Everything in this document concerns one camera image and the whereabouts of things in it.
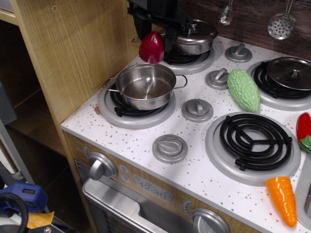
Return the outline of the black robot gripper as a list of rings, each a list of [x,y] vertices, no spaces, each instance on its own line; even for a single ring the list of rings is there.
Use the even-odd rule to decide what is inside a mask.
[[[169,52],[179,32],[188,32],[192,18],[176,0],[130,0],[128,13],[133,16],[139,39],[143,39],[156,24],[165,28],[164,50]]]

